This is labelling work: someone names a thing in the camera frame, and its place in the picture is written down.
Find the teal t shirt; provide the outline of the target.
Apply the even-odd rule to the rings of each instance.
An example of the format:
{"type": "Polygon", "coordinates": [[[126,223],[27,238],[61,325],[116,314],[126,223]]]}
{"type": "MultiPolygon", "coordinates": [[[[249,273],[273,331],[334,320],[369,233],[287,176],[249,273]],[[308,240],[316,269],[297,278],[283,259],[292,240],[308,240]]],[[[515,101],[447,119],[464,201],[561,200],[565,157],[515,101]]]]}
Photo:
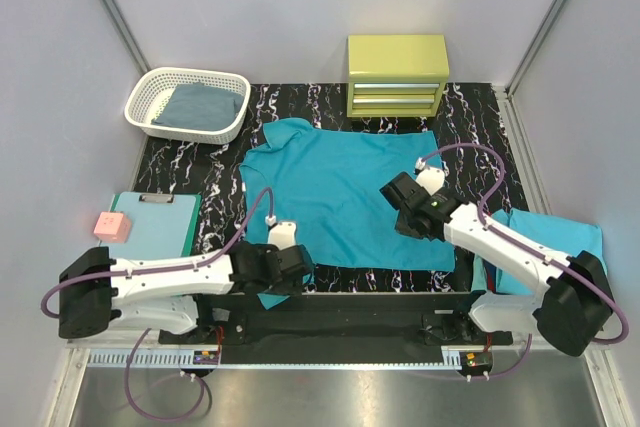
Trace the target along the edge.
{"type": "Polygon", "coordinates": [[[263,144],[239,167],[248,207],[246,238],[267,238],[273,212],[296,223],[311,259],[341,268],[450,272],[452,245],[400,235],[396,211],[381,188],[418,157],[437,148],[431,132],[358,133],[322,130],[301,118],[264,125],[263,144]]]}

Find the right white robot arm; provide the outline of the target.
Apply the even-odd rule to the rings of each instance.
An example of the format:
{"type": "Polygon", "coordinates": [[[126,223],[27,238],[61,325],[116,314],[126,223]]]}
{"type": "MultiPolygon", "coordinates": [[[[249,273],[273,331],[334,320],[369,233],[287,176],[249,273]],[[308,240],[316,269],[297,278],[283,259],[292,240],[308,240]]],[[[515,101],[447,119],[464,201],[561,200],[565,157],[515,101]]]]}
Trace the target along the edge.
{"type": "Polygon", "coordinates": [[[566,355],[582,355],[615,312],[600,260],[587,251],[571,256],[551,249],[482,217],[475,204],[436,181],[437,173],[402,172],[381,188],[398,213],[397,232],[472,252],[528,290],[471,294],[453,321],[457,337],[472,344],[493,332],[539,334],[566,355]]]}

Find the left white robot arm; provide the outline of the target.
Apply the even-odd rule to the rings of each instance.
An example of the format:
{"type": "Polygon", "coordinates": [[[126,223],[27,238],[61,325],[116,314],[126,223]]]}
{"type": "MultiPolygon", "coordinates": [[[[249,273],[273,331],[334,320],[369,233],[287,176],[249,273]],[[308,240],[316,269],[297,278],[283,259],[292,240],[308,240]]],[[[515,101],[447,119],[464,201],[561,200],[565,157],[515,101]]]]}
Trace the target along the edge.
{"type": "Polygon", "coordinates": [[[59,276],[58,335],[84,339],[110,328],[164,330],[196,343],[215,333],[200,296],[295,295],[314,264],[302,245],[241,241],[229,249],[176,259],[128,260],[108,248],[83,253],[59,276]]]}

